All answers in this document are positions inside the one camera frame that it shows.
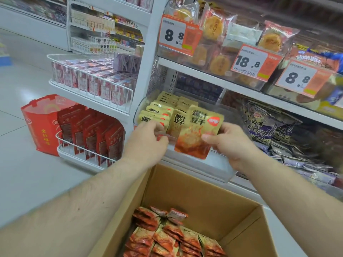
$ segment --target red gift bag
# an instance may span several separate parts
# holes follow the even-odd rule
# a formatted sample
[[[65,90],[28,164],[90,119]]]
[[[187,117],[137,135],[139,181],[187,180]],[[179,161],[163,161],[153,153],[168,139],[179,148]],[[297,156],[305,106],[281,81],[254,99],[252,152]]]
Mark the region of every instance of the red gift bag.
[[[59,95],[34,99],[21,108],[37,151],[58,156],[56,133],[60,131],[57,112],[75,105],[74,101]]]

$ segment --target price tag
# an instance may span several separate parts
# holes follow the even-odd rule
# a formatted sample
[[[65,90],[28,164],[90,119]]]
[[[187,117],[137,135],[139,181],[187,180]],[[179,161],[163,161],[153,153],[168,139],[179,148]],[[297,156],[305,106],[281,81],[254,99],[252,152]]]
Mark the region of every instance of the price tag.
[[[267,82],[282,59],[282,55],[243,44],[231,71]]]
[[[331,75],[329,70],[291,59],[275,85],[314,98]]]
[[[192,56],[201,36],[199,25],[166,14],[162,16],[158,38],[160,45]]]

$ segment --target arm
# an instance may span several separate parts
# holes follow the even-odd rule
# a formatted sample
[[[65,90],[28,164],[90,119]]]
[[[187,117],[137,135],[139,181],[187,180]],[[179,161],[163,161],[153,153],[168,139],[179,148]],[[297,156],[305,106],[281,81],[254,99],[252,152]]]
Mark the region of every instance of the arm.
[[[244,173],[309,257],[342,256],[343,203],[260,151],[233,124],[223,134],[203,135]]]
[[[0,230],[1,256],[87,256],[131,184],[165,154],[150,121],[131,134],[122,159],[107,170]]]

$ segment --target right hand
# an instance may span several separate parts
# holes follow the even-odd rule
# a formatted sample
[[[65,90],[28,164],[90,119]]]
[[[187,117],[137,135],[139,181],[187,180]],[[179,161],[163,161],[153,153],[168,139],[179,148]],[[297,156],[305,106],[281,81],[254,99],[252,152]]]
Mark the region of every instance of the right hand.
[[[246,163],[259,153],[259,149],[238,125],[223,123],[220,132],[218,135],[203,134],[201,138],[225,155],[233,169],[246,174]]]

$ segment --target cardboard box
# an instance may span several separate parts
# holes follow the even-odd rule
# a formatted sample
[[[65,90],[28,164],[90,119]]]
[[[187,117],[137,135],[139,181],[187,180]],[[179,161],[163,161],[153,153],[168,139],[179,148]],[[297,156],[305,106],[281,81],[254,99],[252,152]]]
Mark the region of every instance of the cardboard box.
[[[88,257],[121,257],[138,206],[186,212],[185,227],[216,239],[229,257],[277,257],[260,204],[163,165],[131,186]]]

